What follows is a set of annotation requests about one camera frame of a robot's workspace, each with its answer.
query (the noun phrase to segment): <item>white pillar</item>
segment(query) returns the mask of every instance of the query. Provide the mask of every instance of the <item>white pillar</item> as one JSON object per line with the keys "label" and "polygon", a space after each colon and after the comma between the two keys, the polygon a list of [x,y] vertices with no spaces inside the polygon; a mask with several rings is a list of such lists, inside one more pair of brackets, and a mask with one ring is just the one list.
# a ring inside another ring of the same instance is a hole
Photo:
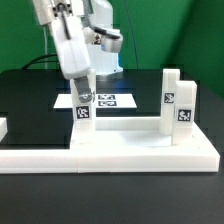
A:
{"label": "white pillar", "polygon": [[87,143],[91,142],[95,133],[96,120],[96,75],[95,70],[87,76],[89,80],[89,87],[92,92],[93,99],[88,103],[82,103],[79,100],[78,91],[74,84],[74,80],[70,81],[72,109],[73,109],[73,130],[71,141],[73,143]]}
{"label": "white pillar", "polygon": [[172,144],[186,143],[192,136],[197,85],[194,81],[176,82]]}
{"label": "white pillar", "polygon": [[161,116],[159,126],[159,132],[163,135],[172,134],[176,81],[179,79],[179,69],[163,69]]}

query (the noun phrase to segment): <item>black cable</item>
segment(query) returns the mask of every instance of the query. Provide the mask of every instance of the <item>black cable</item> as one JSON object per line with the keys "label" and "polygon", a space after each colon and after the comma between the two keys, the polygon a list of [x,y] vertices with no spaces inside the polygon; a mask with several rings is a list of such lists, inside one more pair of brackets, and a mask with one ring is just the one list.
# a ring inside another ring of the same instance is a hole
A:
{"label": "black cable", "polygon": [[32,61],[30,61],[29,63],[27,63],[26,65],[24,65],[21,69],[25,70],[25,69],[29,68],[30,65],[35,64],[36,62],[38,62],[41,59],[56,57],[56,56],[57,56],[57,54],[54,53],[54,54],[46,54],[46,55],[37,57],[37,58],[33,59]]}
{"label": "black cable", "polygon": [[62,23],[63,23],[65,36],[66,36],[67,40],[71,40],[71,36],[69,34],[67,20],[66,20],[66,16],[65,16],[65,14],[66,14],[65,5],[63,3],[59,3],[57,8],[58,8],[58,11],[61,13],[61,18],[62,18]]}
{"label": "black cable", "polygon": [[36,62],[30,63],[29,66],[34,65],[34,64],[42,64],[42,63],[44,64],[44,63],[53,63],[53,62],[58,63],[58,61],[36,61]]}
{"label": "black cable", "polygon": [[127,17],[128,17],[129,26],[130,26],[130,29],[131,29],[131,35],[132,35],[132,40],[133,40],[133,44],[134,44],[134,51],[135,51],[136,66],[137,66],[137,69],[138,69],[139,64],[138,64],[138,54],[137,54],[136,40],[135,40],[134,30],[133,30],[133,26],[132,26],[132,23],[131,23],[131,18],[130,18],[130,14],[129,14],[129,11],[128,11],[128,6],[127,6],[127,1],[126,0],[124,0],[124,6],[125,6],[125,11],[126,11],[126,14],[127,14]]}

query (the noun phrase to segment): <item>cable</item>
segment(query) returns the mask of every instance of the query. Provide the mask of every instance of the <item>cable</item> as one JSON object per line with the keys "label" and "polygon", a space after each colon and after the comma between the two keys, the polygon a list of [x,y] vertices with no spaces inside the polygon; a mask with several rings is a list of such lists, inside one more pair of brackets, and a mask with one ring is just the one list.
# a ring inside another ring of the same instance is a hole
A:
{"label": "cable", "polygon": [[[48,55],[48,40],[47,40],[47,28],[43,27],[44,29],[44,53]],[[48,69],[48,63],[45,63],[45,69]]]}
{"label": "cable", "polygon": [[30,65],[35,64],[36,62],[40,61],[41,59],[56,57],[56,56],[57,56],[57,54],[54,53],[54,54],[47,54],[47,55],[37,57],[37,58],[33,59],[32,61],[30,61],[29,63],[27,63],[26,65],[24,65],[21,69],[26,70],[27,68],[30,67]]}
{"label": "cable", "polygon": [[139,69],[136,40],[135,40],[134,30],[133,30],[133,26],[132,26],[132,23],[131,23],[131,18],[130,18],[130,14],[129,14],[129,11],[128,11],[128,6],[127,6],[127,1],[126,0],[124,0],[124,6],[125,6],[125,11],[126,11],[126,14],[127,14],[127,17],[128,17],[128,22],[129,22],[129,26],[130,26],[130,29],[131,29],[131,35],[132,35],[132,40],[133,40],[133,44],[134,44],[136,66],[137,66],[137,69]]}
{"label": "cable", "polygon": [[30,63],[29,64],[29,66],[31,66],[31,65],[33,65],[33,64],[41,64],[41,63],[53,63],[53,62],[55,62],[55,63],[58,63],[58,61],[36,61],[36,62],[32,62],[32,63]]}
{"label": "cable", "polygon": [[66,16],[66,7],[63,3],[59,3],[57,5],[57,9],[58,11],[61,13],[61,18],[62,18],[62,23],[63,23],[63,28],[64,28],[64,32],[65,32],[65,36],[67,38],[67,40],[71,40],[71,36],[68,30],[68,24],[67,24],[67,16]]}

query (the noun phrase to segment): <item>white base platform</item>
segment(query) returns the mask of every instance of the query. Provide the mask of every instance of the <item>white base platform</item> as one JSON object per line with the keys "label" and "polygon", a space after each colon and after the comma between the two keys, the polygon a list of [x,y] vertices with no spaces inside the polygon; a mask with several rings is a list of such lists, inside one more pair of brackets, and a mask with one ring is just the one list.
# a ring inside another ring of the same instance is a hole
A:
{"label": "white base platform", "polygon": [[92,142],[70,150],[0,150],[0,173],[217,172],[220,156],[197,127],[171,146],[158,132],[159,117],[97,118]]}

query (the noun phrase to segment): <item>green backdrop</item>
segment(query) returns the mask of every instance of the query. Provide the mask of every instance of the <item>green backdrop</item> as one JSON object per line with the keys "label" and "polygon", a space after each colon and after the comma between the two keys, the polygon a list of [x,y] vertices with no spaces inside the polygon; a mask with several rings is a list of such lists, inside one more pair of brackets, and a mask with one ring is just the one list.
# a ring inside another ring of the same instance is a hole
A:
{"label": "green backdrop", "polygon": [[[224,97],[223,0],[126,0],[132,26],[124,1],[110,2],[114,27],[124,35],[124,68],[181,68]],[[44,54],[44,34],[31,0],[1,2],[0,34],[0,72]]]}

